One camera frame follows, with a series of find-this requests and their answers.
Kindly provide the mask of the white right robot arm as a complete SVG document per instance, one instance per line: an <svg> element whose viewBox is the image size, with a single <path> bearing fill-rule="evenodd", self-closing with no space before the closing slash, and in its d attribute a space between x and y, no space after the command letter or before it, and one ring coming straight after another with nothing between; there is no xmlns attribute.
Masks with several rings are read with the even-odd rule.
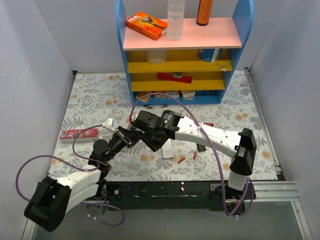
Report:
<svg viewBox="0 0 320 240"><path fill-rule="evenodd" d="M213 146L218 152L232 158L226 192L237 199L245 192L247 178L253 173L257 144L253 131L222 130L195 121L180 113L165 110L161 116L140 111L131 118L134 129L143 132L142 141L154 152L169 139L187 141L205 147Z"/></svg>

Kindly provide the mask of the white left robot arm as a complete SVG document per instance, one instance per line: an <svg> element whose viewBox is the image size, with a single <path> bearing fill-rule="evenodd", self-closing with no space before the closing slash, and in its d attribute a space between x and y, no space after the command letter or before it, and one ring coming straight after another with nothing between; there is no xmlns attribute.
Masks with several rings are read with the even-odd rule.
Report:
<svg viewBox="0 0 320 240"><path fill-rule="evenodd" d="M111 170L109 160L123 148L134 146L142 134L139 130L119 126L110 141L97 140L84 170L58 179L47 176L38 183L24 216L52 232L61 224L65 214L82 201L89 198L105 199L110 193L105 180Z"/></svg>

